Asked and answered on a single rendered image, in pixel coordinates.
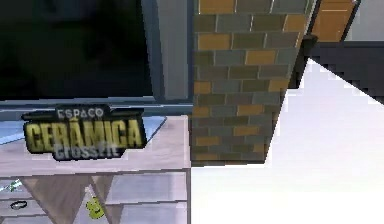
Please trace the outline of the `black sign with yellow letters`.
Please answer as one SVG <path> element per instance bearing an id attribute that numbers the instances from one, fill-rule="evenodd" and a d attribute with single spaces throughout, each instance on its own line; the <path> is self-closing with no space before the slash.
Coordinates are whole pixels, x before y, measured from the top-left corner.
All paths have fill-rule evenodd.
<path id="1" fill-rule="evenodd" d="M 147 144 L 141 109 L 107 105 L 61 105 L 22 116 L 27 149 L 50 153 L 57 161 L 121 157 Z"/>

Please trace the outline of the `orange room door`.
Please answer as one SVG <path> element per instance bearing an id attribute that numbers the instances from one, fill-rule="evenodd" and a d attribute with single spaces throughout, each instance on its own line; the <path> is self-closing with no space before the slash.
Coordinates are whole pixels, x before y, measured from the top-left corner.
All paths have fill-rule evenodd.
<path id="1" fill-rule="evenodd" d="M 361 0 L 316 0 L 307 33 L 319 42 L 342 42 L 347 37 Z"/>

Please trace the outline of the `black television set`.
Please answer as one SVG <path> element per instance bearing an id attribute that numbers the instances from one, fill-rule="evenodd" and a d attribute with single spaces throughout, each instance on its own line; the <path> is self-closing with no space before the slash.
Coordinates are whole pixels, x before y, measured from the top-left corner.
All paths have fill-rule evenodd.
<path id="1" fill-rule="evenodd" d="M 0 0 L 0 120 L 59 105 L 193 106 L 193 0 Z"/>

